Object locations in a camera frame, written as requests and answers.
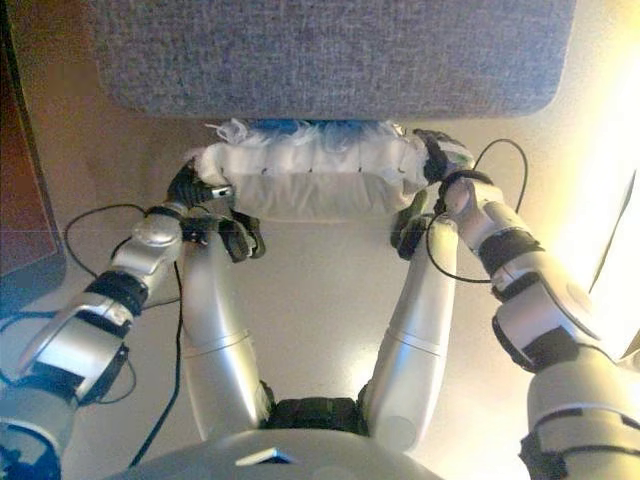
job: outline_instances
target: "metallic cylinder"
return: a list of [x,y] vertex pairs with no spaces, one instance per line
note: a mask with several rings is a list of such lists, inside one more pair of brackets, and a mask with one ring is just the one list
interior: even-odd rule
[[[436,262],[449,272],[455,272],[457,244],[455,225],[436,220],[429,246]],[[364,397],[371,436],[399,451],[418,445],[433,415],[453,311],[454,281],[436,270],[421,245],[411,259]]]
[[35,463],[44,439],[60,458],[73,428],[78,404],[38,388],[7,387],[0,399],[0,445],[21,452],[21,461]]
[[186,245],[184,363],[203,439],[254,429],[268,416],[251,337],[235,309],[231,268],[215,234],[208,246]]
[[531,433],[523,440],[529,471],[549,464],[569,480],[636,478],[640,405],[604,353],[579,347],[575,360],[538,372],[529,387]]

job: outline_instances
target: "floor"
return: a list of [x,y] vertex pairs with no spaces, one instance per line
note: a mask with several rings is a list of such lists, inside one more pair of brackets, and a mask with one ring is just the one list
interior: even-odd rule
[[[204,121],[147,118],[111,104],[99,87],[77,1],[9,3],[58,225],[97,206],[161,201],[183,152],[211,142]],[[630,172],[640,164],[640,97],[633,88],[640,85],[638,32],[640,8],[633,0],[579,0],[558,95],[542,111],[514,119],[405,122],[442,129],[474,152],[494,138],[516,139],[531,162],[521,214],[584,285]],[[484,165],[510,202],[521,182],[517,162],[511,150],[499,147]],[[79,225],[72,241],[100,269],[135,220],[134,212],[105,213]],[[268,254],[237,266],[261,374],[279,398],[354,396],[368,379],[407,271],[388,245],[390,223],[266,223]],[[464,249],[460,259],[459,271],[481,275]],[[628,260],[637,264],[637,253]],[[31,308],[59,307],[89,281],[70,265],[64,285]],[[158,298],[175,291],[169,280]],[[527,433],[530,375],[511,363],[493,337],[497,306],[486,286],[457,285],[442,392],[427,439],[412,453],[447,479],[527,478],[517,453]],[[637,313],[627,312],[624,321],[639,321]],[[127,343],[138,387],[123,402],[79,412],[63,461],[65,478],[102,478],[131,460],[172,388],[176,316],[172,305],[136,321]],[[606,329],[599,328],[613,331],[620,321],[608,319]],[[11,339],[3,338],[3,345],[11,345],[3,351],[4,365],[36,328],[36,322],[25,322]],[[121,376],[119,391],[130,380],[127,373]],[[198,440],[183,391],[147,458]]]

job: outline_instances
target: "gray fabric cushion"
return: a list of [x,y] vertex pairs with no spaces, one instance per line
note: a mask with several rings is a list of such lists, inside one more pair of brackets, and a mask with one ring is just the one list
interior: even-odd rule
[[575,0],[89,0],[104,87],[154,115],[522,115],[556,91]]

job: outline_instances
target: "white cloth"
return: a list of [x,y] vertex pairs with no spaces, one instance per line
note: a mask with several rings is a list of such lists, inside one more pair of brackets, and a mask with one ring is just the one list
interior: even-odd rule
[[252,130],[237,120],[216,127],[226,141],[199,151],[204,182],[232,184],[233,208],[278,221],[340,222],[393,214],[427,186],[420,141],[390,123],[298,124],[293,134]]

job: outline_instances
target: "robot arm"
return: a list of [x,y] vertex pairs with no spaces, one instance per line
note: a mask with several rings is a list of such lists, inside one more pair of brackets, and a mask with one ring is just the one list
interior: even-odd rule
[[231,195],[230,187],[212,190],[194,178],[186,165],[167,201],[133,228],[108,269],[24,350],[20,380],[1,401],[2,470],[9,464],[16,478],[59,475],[76,409],[108,392],[127,359],[123,339],[133,318],[180,255],[183,216],[197,203]]
[[502,302],[494,332],[514,362],[535,374],[521,451],[531,477],[633,478],[640,471],[638,410],[589,329],[588,295],[486,175],[451,162],[440,171],[439,205]]

